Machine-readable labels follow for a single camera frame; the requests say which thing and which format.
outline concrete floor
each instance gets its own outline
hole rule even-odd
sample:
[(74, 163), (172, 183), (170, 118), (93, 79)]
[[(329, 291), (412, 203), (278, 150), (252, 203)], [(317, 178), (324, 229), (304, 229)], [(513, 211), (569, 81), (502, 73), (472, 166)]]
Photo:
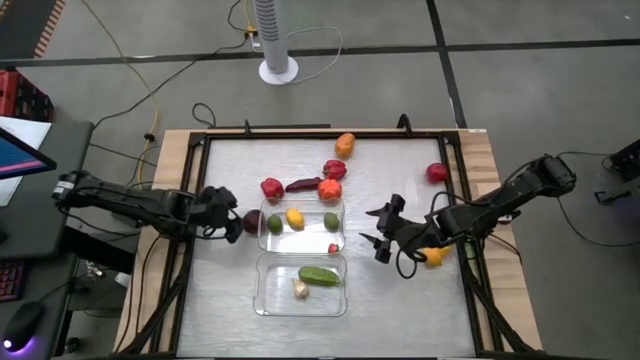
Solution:
[[(434, 44), (422, 0), (287, 0), (288, 26), (338, 26), (346, 46)], [(226, 24), (231, 0), (90, 1), (128, 55), (207, 52), (235, 44)], [(465, 0), (437, 1), (448, 44), (638, 38), (635, 1)], [(234, 17), (242, 24), (241, 12)], [(336, 46), (329, 35), (301, 38), (299, 48)], [(45, 58), (116, 56), (108, 38), (78, 1), (69, 1)], [(543, 153), (565, 150), (615, 152), (640, 134), (640, 48), (512, 50), (451, 53), (467, 123), (486, 128), (501, 176)], [(331, 57), (300, 59), (313, 73)], [(416, 127), (455, 127), (437, 54), (343, 56), (305, 84), (273, 88), (257, 78), (257, 60), (197, 64), (158, 94), (161, 130), (201, 128), (191, 106), (202, 101), (219, 125), (330, 123), (393, 126), (407, 113)], [(181, 63), (138, 68), (158, 84)], [(22, 68), (57, 105), (58, 121), (90, 120), (120, 111), (145, 95), (121, 65)], [(93, 141), (140, 153), (152, 119), (147, 102), (106, 122)], [(155, 160), (153, 152), (150, 160)], [(599, 158), (567, 157), (576, 190), (564, 199), (576, 226), (593, 239), (637, 239), (637, 204), (596, 205), (593, 191), (615, 182)], [(126, 182), (132, 161), (90, 149), (85, 168), (105, 180)], [(151, 179), (152, 169), (145, 172)], [(99, 226), (121, 230), (99, 211), (81, 213)], [(640, 249), (593, 246), (575, 236), (553, 200), (523, 208), (514, 224), (541, 340), (552, 354), (635, 359), (640, 353)], [(117, 321), (77, 316), (70, 335), (86, 334), (88, 346), (74, 359), (111, 349)]]

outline computer monitor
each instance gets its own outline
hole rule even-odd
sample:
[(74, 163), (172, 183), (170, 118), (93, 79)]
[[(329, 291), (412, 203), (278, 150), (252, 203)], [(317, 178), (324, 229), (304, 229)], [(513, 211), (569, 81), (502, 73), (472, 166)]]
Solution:
[(54, 170), (55, 161), (0, 127), (0, 180)]

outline clear plastic container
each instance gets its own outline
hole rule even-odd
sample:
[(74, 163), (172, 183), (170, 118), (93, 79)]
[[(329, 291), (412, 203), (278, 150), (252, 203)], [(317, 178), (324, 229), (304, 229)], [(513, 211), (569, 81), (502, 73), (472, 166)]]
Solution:
[[(304, 216), (304, 229), (296, 231), (288, 224), (285, 212), (289, 208), (298, 209)], [(267, 252), (288, 254), (327, 254), (329, 245), (336, 244), (342, 250), (345, 246), (344, 238), (344, 203), (340, 199), (332, 200), (279, 200), (272, 203), (268, 199), (262, 202), (260, 208), (264, 215), (258, 226), (258, 244), (260, 249)], [(332, 212), (338, 216), (340, 228), (330, 232), (324, 227), (324, 215)], [(271, 215), (278, 215), (282, 220), (283, 229), (279, 234), (273, 234), (262, 224)]]
[[(297, 299), (293, 279), (303, 266), (318, 266), (333, 271), (342, 283), (338, 286), (309, 285), (309, 296)], [(253, 308), (259, 315), (340, 316), (347, 311), (347, 262), (339, 254), (278, 255), (266, 253), (258, 258), (257, 292)]]

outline computer mouse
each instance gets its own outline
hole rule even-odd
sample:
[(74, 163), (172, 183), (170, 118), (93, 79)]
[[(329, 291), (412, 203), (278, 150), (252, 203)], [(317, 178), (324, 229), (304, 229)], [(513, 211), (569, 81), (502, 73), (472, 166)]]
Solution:
[(4, 329), (4, 347), (9, 352), (21, 350), (36, 332), (44, 306), (39, 302), (28, 302), (20, 306)]

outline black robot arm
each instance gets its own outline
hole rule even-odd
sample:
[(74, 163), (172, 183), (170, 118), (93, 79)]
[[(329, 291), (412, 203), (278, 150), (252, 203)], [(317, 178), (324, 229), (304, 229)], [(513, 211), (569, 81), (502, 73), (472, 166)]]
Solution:
[(60, 176), (53, 199), (60, 209), (95, 206), (126, 216), (176, 241), (193, 239), (197, 226), (224, 227), (230, 243), (242, 233), (240, 218), (233, 212), (237, 200), (224, 187), (207, 187), (198, 196), (178, 190), (136, 190), (74, 171)]
[(426, 223), (416, 223), (402, 218), (405, 200), (394, 194), (391, 201), (381, 209), (367, 214), (377, 216), (377, 229), (384, 240), (363, 234), (373, 242), (375, 258), (388, 263), (391, 257), (390, 244), (397, 241), (401, 251), (409, 258), (426, 262), (418, 251), (425, 247), (444, 247), (468, 238), (487, 237), (498, 224), (498, 219), (510, 215), (517, 217), (518, 208), (537, 196), (559, 197), (575, 187), (576, 176), (558, 157), (545, 155), (523, 166), (524, 170), (512, 179), (475, 201), (456, 204), (431, 212), (425, 216)]

